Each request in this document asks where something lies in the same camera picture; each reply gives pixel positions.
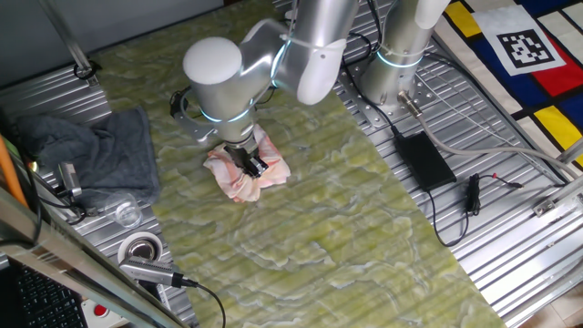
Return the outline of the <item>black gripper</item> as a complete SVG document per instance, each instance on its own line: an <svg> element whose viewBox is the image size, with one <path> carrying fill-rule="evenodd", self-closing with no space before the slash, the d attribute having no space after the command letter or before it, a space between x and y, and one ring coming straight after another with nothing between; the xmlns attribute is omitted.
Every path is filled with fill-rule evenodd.
<svg viewBox="0 0 583 328"><path fill-rule="evenodd" d="M248 138L241 143L226 143L225 150L234 163L244 168L244 172L252 178L259 178L261 172L269 166L259 157L258 143L254 138Z"/></svg>

